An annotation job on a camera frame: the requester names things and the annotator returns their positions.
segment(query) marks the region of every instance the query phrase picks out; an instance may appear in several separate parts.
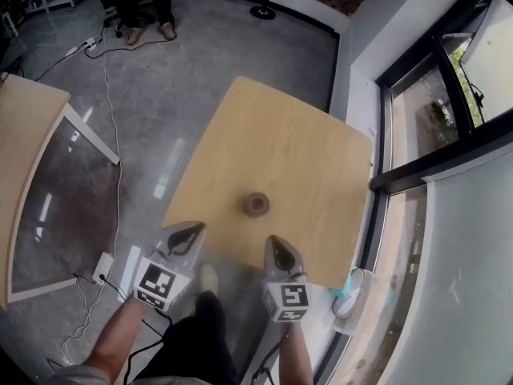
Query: concrete floor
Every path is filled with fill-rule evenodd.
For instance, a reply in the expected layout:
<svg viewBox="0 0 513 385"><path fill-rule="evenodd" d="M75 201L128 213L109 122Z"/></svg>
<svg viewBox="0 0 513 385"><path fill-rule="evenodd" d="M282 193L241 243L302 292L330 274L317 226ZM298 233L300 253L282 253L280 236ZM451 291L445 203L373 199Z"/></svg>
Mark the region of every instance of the concrete floor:
<svg viewBox="0 0 513 385"><path fill-rule="evenodd" d="M324 31L278 13L262 22L241 0L173 0L178 39L142 47L134 52L106 55L111 100L119 126L123 178L120 185L120 226L117 262L112 281L119 283L130 248L149 248L160 228L172 194L217 105L238 75L266 83L315 107L328 96L335 44ZM5 63L23 56L28 78L37 78L73 46L97 34L103 11L86 0L75 10L63 8L40 14L21 27L11 42ZM124 47L106 29L104 48ZM160 40L156 25L147 28L143 42ZM88 59L79 53L49 71L41 83L71 93L71 105L115 149L104 57ZM103 251L113 251L115 187L119 168L62 122L52 137L23 210L14 253L14 292L72 273L90 277ZM265 324L261 307L261 271L204 253L220 273L220 300L227 312L228 347L242 370ZM91 304L99 288L81 285ZM177 319L181 305L196 293L193 284L169 314ZM119 306L110 288L92 313L84 337L69 345L73 360L82 362L106 321ZM64 364L61 346L85 319L83 297L76 286L10 304L0 311L0 346L36 382L52 370L46 358ZM146 317L160 332L166 320L153 311ZM141 326L134 350L159 337ZM132 376L156 349L134 358Z"/></svg>

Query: black window frame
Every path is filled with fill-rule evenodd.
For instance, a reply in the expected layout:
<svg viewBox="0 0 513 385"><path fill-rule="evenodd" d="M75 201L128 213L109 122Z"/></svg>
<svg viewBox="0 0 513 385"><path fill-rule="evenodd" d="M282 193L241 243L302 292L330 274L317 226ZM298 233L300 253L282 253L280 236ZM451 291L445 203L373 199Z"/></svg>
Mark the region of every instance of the black window frame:
<svg viewBox="0 0 513 385"><path fill-rule="evenodd" d="M365 270L374 271L391 195L423 186L426 184L424 178L427 176L444 172L513 143L513 107L494 119L474 127L456 71L440 43L444 31L451 26L468 22L466 15L479 1L458 0L376 80L380 87L381 100L378 169L377 175L369 182L369 189L374 192L374 202L359 262L359 266ZM513 0L506 1L513 5ZM458 129L458 140L401 167L391 168L392 127L387 124L391 124L392 100L435 66L438 66L446 85ZM345 334L334 335L314 376L315 385L327 385L331 380L350 339L351 337Z"/></svg>

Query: black cable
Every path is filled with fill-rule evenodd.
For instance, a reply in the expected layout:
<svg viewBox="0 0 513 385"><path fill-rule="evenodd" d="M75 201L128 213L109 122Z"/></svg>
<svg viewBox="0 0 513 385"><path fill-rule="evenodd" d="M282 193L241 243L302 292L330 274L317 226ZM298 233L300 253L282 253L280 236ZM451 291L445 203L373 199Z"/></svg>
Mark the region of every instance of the black cable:
<svg viewBox="0 0 513 385"><path fill-rule="evenodd" d="M290 279L290 281L295 282L299 277L306 277L307 275L307 273L295 273L288 277L288 279Z"/></svg>
<svg viewBox="0 0 513 385"><path fill-rule="evenodd" d="M77 49L77 51L78 51L78 50L80 50L80 48L81 48L82 46L85 46L85 45L86 45L86 43L82 43L82 44L80 44L80 46L79 46L79 48ZM64 56L64 57L62 57L60 60L57 60L57 61L54 63L54 65L53 65L52 67L47 68L47 69L46 69L46 70L45 70L45 71L44 71L44 72L43 72L43 73L42 73L42 74L41 74L37 79L35 79L34 81L39 81L40 79L42 79L42 77L43 77L43 76L44 76L48 71L50 71L50 70L51 70L52 68L54 68L55 66L58 66L62 61L64 61L65 59L67 59L68 57L70 57L71 55L73 55L74 53L76 53L77 51L74 51L74 52L73 52L73 53L71 53L70 55L65 55L65 56Z"/></svg>
<svg viewBox="0 0 513 385"><path fill-rule="evenodd" d="M123 294L121 294L121 291L119 291L117 287L115 287L113 284L111 284L109 281L107 281L107 279L105 279L105 277L103 275L100 275L99 279L101 279L102 281L105 281L109 286L114 288L122 299L125 299L125 300L127 299L127 295L124 293L123 288L121 288L121 287L119 288L119 290L123 291ZM166 315L165 318L167 318L170 321L170 323L172 324L172 319L170 317L168 317ZM157 331L153 326L151 326L144 320L142 320L142 322L145 326L147 326L150 330L152 330L153 332L155 332L157 335L159 335L162 338L163 335L159 331Z"/></svg>
<svg viewBox="0 0 513 385"><path fill-rule="evenodd" d="M154 308L154 310L156 311L156 313L158 315L160 315L162 318L166 318L168 321L169 321L169 325L173 325L173 320L171 319L171 317L169 315L166 315L164 312L162 312L161 310L157 310L156 308Z"/></svg>
<svg viewBox="0 0 513 385"><path fill-rule="evenodd" d="M125 47L120 47L120 48L110 48L108 50L105 50L103 53L100 53L99 55L96 55L96 56L92 56L92 55L89 55L87 53L87 49L84 50L84 54L89 57L90 59L98 59L100 58L102 55L108 53L109 51L135 51L137 50L138 48L141 48L143 46L146 46L148 44L156 44L156 43L169 43L169 42L172 42L173 40L158 40L158 41L155 41L155 42L145 42L143 44L141 44L140 46L137 46L136 48L125 48Z"/></svg>
<svg viewBox="0 0 513 385"><path fill-rule="evenodd" d="M7 66L3 71L0 72L0 75L3 73L3 72L6 72L7 75L4 79L2 79L2 83L5 82L7 80L7 77L9 77L9 75L13 74L13 71L16 71L17 69L20 69L21 68L21 65L22 65L22 56L19 55L18 57L16 57L16 59L14 59L10 64L9 66Z"/></svg>
<svg viewBox="0 0 513 385"><path fill-rule="evenodd" d="M89 281L87 278L83 277L82 275L78 275L78 274L73 273L73 276L75 278L82 278L85 282L89 282L92 286L96 285L96 282Z"/></svg>
<svg viewBox="0 0 513 385"><path fill-rule="evenodd" d="M278 351L278 349L280 349L281 344L289 337L290 327L291 327L291 323L289 323L289 325L287 326L287 329L285 330L285 333L281 336L281 338L277 342L277 344L275 346L273 346L273 348L271 348L271 350L267 353L267 355L262 359L260 366L258 367L258 369L255 371L255 373L251 377L251 385L254 385L255 381L263 373L267 374L271 383L274 383L273 379L271 378L271 372L269 371L269 369L267 367L264 367L264 365L267 363L268 359L271 358L274 355L274 353L276 351Z"/></svg>
<svg viewBox="0 0 513 385"><path fill-rule="evenodd" d="M57 365L58 367L64 368L60 363L55 362L53 359L48 359L48 358L46 358L46 361L48 362L48 365L50 365L50 368L51 368L51 369L53 369L54 371L56 371L56 369L54 368L54 366L52 365L52 363L53 363L54 365Z"/></svg>
<svg viewBox="0 0 513 385"><path fill-rule="evenodd" d="M145 350L149 350L150 348L153 348L153 347L156 347L157 345L159 345L160 343L162 343L164 341L163 338L159 339L157 342L151 344L151 345L148 345L144 348L141 348L140 350L136 351L136 352L132 352L130 354L130 356L128 357L128 367L127 367L127 373L125 374L125 378L123 380L123 385L127 385L127 382L128 382L128 376L130 375L130 368L131 368L131 359L136 356L139 352L143 352Z"/></svg>

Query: cable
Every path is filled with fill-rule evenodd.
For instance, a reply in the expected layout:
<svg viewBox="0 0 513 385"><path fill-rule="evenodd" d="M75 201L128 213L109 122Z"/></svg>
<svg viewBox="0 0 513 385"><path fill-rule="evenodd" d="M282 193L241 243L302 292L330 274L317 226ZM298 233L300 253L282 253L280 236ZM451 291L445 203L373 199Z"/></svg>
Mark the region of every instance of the cable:
<svg viewBox="0 0 513 385"><path fill-rule="evenodd" d="M156 313L158 315L160 315L162 318L166 318L168 321L169 321L169 325L173 325L173 320L171 319L171 317L169 315L166 315L164 312L162 312L161 310L157 310L156 308L153 308Z"/></svg>
<svg viewBox="0 0 513 385"><path fill-rule="evenodd" d="M52 365L52 363L54 365L57 365L58 367L64 368L60 363L55 362L53 359L46 358L46 361L48 362L48 365L50 365L50 368L53 369L54 371L56 371L56 370L55 370L54 366Z"/></svg>
<svg viewBox="0 0 513 385"><path fill-rule="evenodd" d="M5 82L7 80L7 77L9 77L9 75L11 75L14 71L16 70L19 70L21 69L21 65L22 65L22 56L19 55L18 57L16 57L16 59L14 59L10 64L9 66L7 66L2 72L6 72L7 75L4 79L2 79L2 83Z"/></svg>
<svg viewBox="0 0 513 385"><path fill-rule="evenodd" d="M97 37L99 37L102 33L103 33L103 29L104 29L104 26L102 26L102 28L100 29L99 33L98 34L95 34L94 36L90 37L90 39L95 39ZM74 55L76 55L80 50L86 48L87 46L87 42L85 43L82 43L79 48L77 48L76 51L73 51L73 53L69 54L69 55L65 55L64 57L62 57L60 60L57 60L54 65L50 68L47 68L37 79L35 79L34 81L39 81L40 79L42 79L42 77L48 72L50 71L52 68L54 68L55 66L58 66L59 64L62 64L64 63L65 61L69 60L71 57L73 57Z"/></svg>
<svg viewBox="0 0 513 385"><path fill-rule="evenodd" d="M87 278L83 277L82 275L78 275L78 274L73 273L73 276L75 278L82 278L85 282L89 282L92 286L95 286L97 284L96 281L89 281Z"/></svg>
<svg viewBox="0 0 513 385"><path fill-rule="evenodd" d="M169 43L169 42L172 42L173 40L158 40L158 41L154 41L154 42L145 42L143 44L141 44L140 46L137 46L136 48L125 48L125 47L120 47L120 48L110 48L108 50L105 50L103 53L100 53L99 55L96 55L96 56L93 56L93 55L89 55L87 53L87 51L84 51L84 54L89 57L90 59L98 59L99 57L101 57L102 55L108 53L109 51L135 51L137 50L138 48L141 48L143 46L146 46L148 44L156 44L156 43Z"/></svg>
<svg viewBox="0 0 513 385"><path fill-rule="evenodd" d="M136 351L136 352L132 352L130 354L130 356L128 357L128 367L127 367L127 373L125 374L125 377L123 379L123 385L127 385L127 382L128 382L128 376L130 375L130 368L131 368L131 359L136 356L139 352L143 352L145 350L149 350L150 348L153 348L153 347L156 347L157 345L159 345L160 343L164 342L164 339L161 338L159 339L157 342L151 344L151 345L148 345L144 348L141 348L140 350Z"/></svg>
<svg viewBox="0 0 513 385"><path fill-rule="evenodd" d="M61 59L57 60L50 68L47 68L37 79L35 79L34 81L39 81L40 79L42 79L44 77L44 75L50 71L52 68L54 68L55 66L58 66L61 62L63 62L64 60L67 60L69 59L70 57L72 57L73 55L77 54L80 49L82 47L85 47L86 46L86 43L82 43L80 45L80 47L77 49L77 51L74 51L73 53L71 53L70 55L65 55L64 57L62 57Z"/></svg>
<svg viewBox="0 0 513 385"><path fill-rule="evenodd" d="M127 295L124 293L123 288L121 288L121 287L119 288L119 290L123 291L123 294L121 294L121 291L119 291L119 290L118 290L118 288L116 288L113 284L111 284L109 281L107 281L107 280L105 279L105 277L103 277L103 275L100 275L100 276L99 276L99 279L101 279L102 281L105 281L109 286L111 286L112 288L114 288L114 289L117 291L117 293L119 294L119 296L120 296L122 299L124 299L124 300L126 300L126 299L127 299ZM143 322L143 324L144 324L145 326L147 326L150 330L152 330L153 332L155 332L155 333L156 333L157 335L159 335L161 338L163 337L163 335L162 335L158 330L156 330L153 326L151 326L150 324L148 324L148 323L147 323L146 321L144 321L144 320L142 320L142 322Z"/></svg>
<svg viewBox="0 0 513 385"><path fill-rule="evenodd" d="M103 40L103 45L105 46L106 39L102 38L102 40ZM117 252L117 245L116 244L117 244L117 241L118 241L119 219L120 219L120 216L119 216L119 186L121 184L121 178L123 176L123 165L122 165L121 156L119 155L118 126L115 123L115 119L114 119L114 107L112 106L112 102L111 102L111 90L109 88L109 83L107 81L107 57L105 57L105 61L103 62L103 74L104 74L105 86L107 87L107 99L108 99L108 102L109 102L109 104L111 106L111 120L112 120L112 124L114 125L114 129L115 129L116 151L117 151L117 154L118 154L118 157L119 157L119 179L118 179L118 184L116 186L116 215L117 215L117 224L116 224L116 227L115 227L115 235L114 235L114 261L112 262L111 269L109 271L109 274L107 275L107 281L108 281L109 278L112 275L112 270L114 269L115 261L116 261L117 254L118 254L118 252ZM77 278L77 285L80 288L80 291L82 292L82 294L84 296L84 300L85 300L85 293L83 292L82 287L80 287L78 278ZM102 288L100 289L99 294L98 294L98 298L96 298L96 301L93 303L93 305L91 305L91 308L87 309L87 301L84 301L85 302L86 312L87 312L85 323L83 325L79 326L75 330L73 335L70 336L69 338L67 338L66 341L64 341L64 343L63 343L61 351L63 353L64 359L67 360L68 362L71 361L72 364L75 364L75 363L73 362L73 358L71 357L70 353L67 350L67 344L70 341L78 341L79 339L81 339L83 337L83 335L85 334L87 328L91 324L91 312L93 311L93 309L95 308L96 304L98 304L100 298L102 297L102 293L103 293L104 289L105 289L105 285L103 285ZM80 330L82 330L82 333L80 334L80 336L79 337L75 337Z"/></svg>
<svg viewBox="0 0 513 385"><path fill-rule="evenodd" d="M271 358L276 351L278 351L278 349L281 347L281 344L289 337L290 327L291 327L291 323L289 323L289 325L287 326L287 329L285 330L285 333L281 336L281 338L277 342L277 344L275 346L273 346L273 348L271 348L271 350L267 353L267 355L264 357L264 359L262 359L260 366L258 367L258 369L255 371L255 373L251 377L251 385L254 385L255 381L263 373L267 374L269 381L271 381L271 383L274 383L273 379L271 378L271 372L270 372L269 368L264 367L264 365L267 363L268 359Z"/></svg>
<svg viewBox="0 0 513 385"><path fill-rule="evenodd" d="M295 282L299 277L306 277L307 275L308 275L307 273L299 272L299 273L292 274L289 277L283 278L282 281L288 280L290 282Z"/></svg>

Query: round base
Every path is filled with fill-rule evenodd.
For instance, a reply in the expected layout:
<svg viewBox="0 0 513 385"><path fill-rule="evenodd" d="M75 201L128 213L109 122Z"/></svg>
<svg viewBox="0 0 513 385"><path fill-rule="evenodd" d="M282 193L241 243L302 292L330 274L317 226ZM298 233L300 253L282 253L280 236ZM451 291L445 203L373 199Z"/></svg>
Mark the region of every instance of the round base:
<svg viewBox="0 0 513 385"><path fill-rule="evenodd" d="M249 12L262 20L273 20L273 18L276 17L276 13L274 11L263 6L254 6Z"/></svg>
<svg viewBox="0 0 513 385"><path fill-rule="evenodd" d="M246 198L244 212L251 218L260 217L269 211L270 206L269 198L265 194L252 192Z"/></svg>

